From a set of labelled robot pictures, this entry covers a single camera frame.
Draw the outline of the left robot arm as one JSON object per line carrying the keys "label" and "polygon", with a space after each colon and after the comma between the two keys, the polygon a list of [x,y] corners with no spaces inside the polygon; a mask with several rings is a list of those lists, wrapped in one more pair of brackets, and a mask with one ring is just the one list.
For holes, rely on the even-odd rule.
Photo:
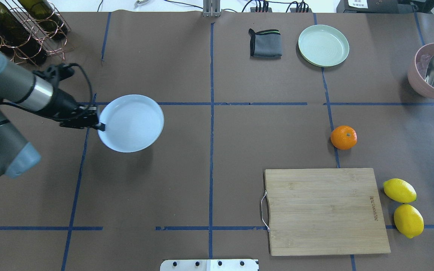
{"label": "left robot arm", "polygon": [[[74,75],[77,63],[50,65],[29,70],[0,53],[0,106],[11,106],[42,118],[59,122],[61,127],[105,131],[98,106],[87,105],[59,88],[59,82]],[[41,155],[0,110],[0,176],[16,178],[33,168]]]}

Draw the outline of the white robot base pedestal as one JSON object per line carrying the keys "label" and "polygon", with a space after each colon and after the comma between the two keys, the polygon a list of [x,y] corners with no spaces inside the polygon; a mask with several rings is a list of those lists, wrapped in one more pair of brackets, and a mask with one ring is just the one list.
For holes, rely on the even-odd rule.
{"label": "white robot base pedestal", "polygon": [[172,259],[160,271],[259,271],[257,259]]}

